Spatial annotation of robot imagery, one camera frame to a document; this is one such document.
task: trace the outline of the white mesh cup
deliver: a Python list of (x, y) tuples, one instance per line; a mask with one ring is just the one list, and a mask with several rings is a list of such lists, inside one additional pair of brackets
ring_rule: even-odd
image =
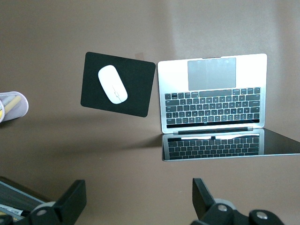
[(0, 93), (0, 123), (24, 116), (28, 111), (28, 101), (19, 92)]

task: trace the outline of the desk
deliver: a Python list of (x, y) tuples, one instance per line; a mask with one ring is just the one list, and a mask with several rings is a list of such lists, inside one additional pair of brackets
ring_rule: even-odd
[(2, 1), (0, 91), (21, 92), (30, 108), (0, 127), (1, 175), (52, 199), (85, 179), (77, 224), (190, 224), (194, 177), (243, 214), (298, 224), (299, 156), (163, 162), (157, 74), (146, 118), (84, 108), (80, 96), (89, 51), (156, 64), (266, 53), (265, 127), (300, 141), (299, 4)]

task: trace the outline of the white mouse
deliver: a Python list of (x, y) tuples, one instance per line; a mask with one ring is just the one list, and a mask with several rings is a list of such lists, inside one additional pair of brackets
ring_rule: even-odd
[(98, 72), (98, 78), (108, 99), (114, 104), (126, 101), (128, 95), (122, 80), (112, 65), (103, 67)]

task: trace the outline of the laptop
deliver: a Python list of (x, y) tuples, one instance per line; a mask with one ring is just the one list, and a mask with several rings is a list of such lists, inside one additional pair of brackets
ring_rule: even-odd
[(165, 160), (263, 154), (267, 55), (158, 63)]

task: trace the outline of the mouse pad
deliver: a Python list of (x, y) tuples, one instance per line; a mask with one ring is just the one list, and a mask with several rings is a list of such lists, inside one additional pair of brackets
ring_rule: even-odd
[[(101, 68), (113, 65), (123, 82), (128, 98), (112, 103), (98, 78)], [(154, 73), (153, 62), (87, 52), (83, 70), (81, 105), (88, 108), (146, 117), (148, 114)]]

